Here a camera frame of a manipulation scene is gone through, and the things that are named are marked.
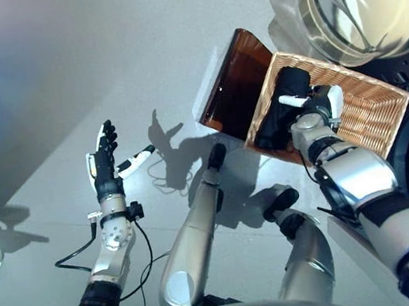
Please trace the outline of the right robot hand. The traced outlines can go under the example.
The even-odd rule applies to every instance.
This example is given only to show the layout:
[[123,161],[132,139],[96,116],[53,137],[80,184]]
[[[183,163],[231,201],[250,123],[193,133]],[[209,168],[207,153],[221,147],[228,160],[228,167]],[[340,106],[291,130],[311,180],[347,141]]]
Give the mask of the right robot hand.
[[306,114],[318,114],[325,126],[338,129],[344,108],[344,93],[339,85],[311,86],[305,97],[282,95],[278,102],[300,109],[297,119]]

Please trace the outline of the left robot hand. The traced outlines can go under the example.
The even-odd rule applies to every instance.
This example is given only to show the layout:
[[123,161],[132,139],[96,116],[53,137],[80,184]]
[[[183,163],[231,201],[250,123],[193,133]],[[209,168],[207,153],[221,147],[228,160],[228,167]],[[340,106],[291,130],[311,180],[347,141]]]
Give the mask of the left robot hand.
[[135,173],[155,152],[155,146],[149,144],[142,151],[115,164],[114,151],[117,149],[115,125],[106,120],[99,128],[95,151],[86,153],[87,174],[97,200],[114,194],[124,194],[123,183]]

